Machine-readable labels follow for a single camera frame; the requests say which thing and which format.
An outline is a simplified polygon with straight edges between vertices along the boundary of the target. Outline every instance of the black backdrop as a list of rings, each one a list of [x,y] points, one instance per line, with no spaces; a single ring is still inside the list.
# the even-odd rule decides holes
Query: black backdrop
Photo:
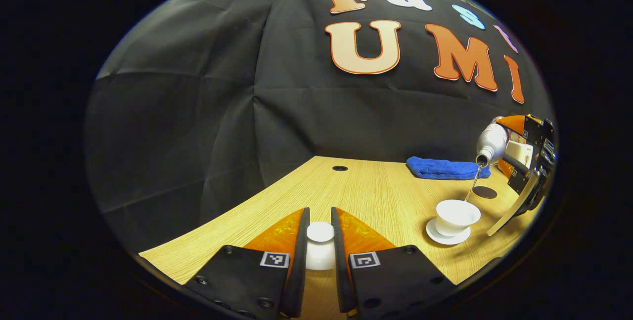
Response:
[[[194,317],[139,281],[177,297],[121,248],[86,180],[82,126],[95,72],[130,23],[164,1],[4,0],[9,34],[2,49],[10,54],[2,107],[13,168],[5,181],[9,195],[18,195],[2,213],[7,318],[214,318]],[[624,46],[604,38],[626,37],[624,0],[477,1],[524,39],[549,82],[565,176],[551,199],[570,202],[517,267],[445,318],[624,318],[631,207],[619,198],[628,184],[611,152],[625,126],[615,119],[627,106],[616,73],[628,62],[618,59]],[[589,34],[597,24],[608,30]],[[601,217],[610,227],[587,227]]]
[[[115,47],[97,74],[86,119],[87,170],[113,230],[133,252],[189,232],[237,206],[314,155],[404,162],[472,161],[498,115],[556,119],[536,68],[508,27],[459,0],[420,11],[368,0],[330,14],[331,0],[167,0]],[[384,74],[335,67],[331,23],[353,21],[358,53],[380,54],[372,20],[396,20],[400,62]],[[481,39],[498,89],[437,77],[436,40]],[[519,54],[493,27],[502,26]],[[518,63],[525,103],[511,97],[503,58]]]

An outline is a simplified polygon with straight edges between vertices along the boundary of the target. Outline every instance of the wooden table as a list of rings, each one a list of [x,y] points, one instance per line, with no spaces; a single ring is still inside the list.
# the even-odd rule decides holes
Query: wooden table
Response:
[[[344,165],[348,170],[334,171],[334,165]],[[310,207],[310,221],[329,222],[334,206],[357,217],[396,246],[418,246],[457,284],[491,259],[508,252],[538,211],[515,217],[493,236],[486,235],[518,196],[496,167],[491,167],[491,172],[490,178],[480,179],[477,185],[492,187],[497,197],[470,195],[470,203],[481,210],[481,220],[471,226],[470,237],[459,245],[432,241],[425,226],[437,216],[437,203],[465,198],[473,180],[423,180],[414,177],[404,163],[315,156],[225,214],[141,252],[140,256],[184,284],[222,245],[244,246],[282,217],[304,207]],[[339,313],[334,270],[307,270],[301,318],[346,318]]]

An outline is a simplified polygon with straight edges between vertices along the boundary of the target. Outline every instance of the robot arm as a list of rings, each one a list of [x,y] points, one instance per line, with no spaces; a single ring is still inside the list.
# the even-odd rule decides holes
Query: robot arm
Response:
[[[522,215],[527,210],[534,210],[540,204],[551,184],[556,162],[554,127],[551,121],[541,120],[532,115],[515,115],[499,119],[496,123],[523,136],[529,144],[538,147],[540,152],[531,170],[507,154],[499,161],[499,168],[508,178],[508,185],[519,194],[519,197],[506,214],[488,230],[488,236],[495,234],[512,217]]]

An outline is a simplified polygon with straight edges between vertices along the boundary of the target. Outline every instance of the screw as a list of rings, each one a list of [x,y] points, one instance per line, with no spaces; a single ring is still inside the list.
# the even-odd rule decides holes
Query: screw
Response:
[[[201,276],[201,275],[196,275],[196,282],[199,282],[199,284],[202,285],[207,285],[208,283],[206,282],[206,279]]]
[[[257,304],[260,304],[260,307],[273,307],[273,302],[266,298],[259,298],[259,300],[257,300]]]
[[[251,319],[257,319],[257,317],[251,313],[249,313],[248,311],[245,310],[239,310],[237,311],[238,314],[246,316],[247,318],[251,318]]]
[[[227,304],[224,304],[224,302],[222,302],[221,300],[213,300],[214,304],[217,304],[225,309],[231,310],[231,307],[228,306]]]

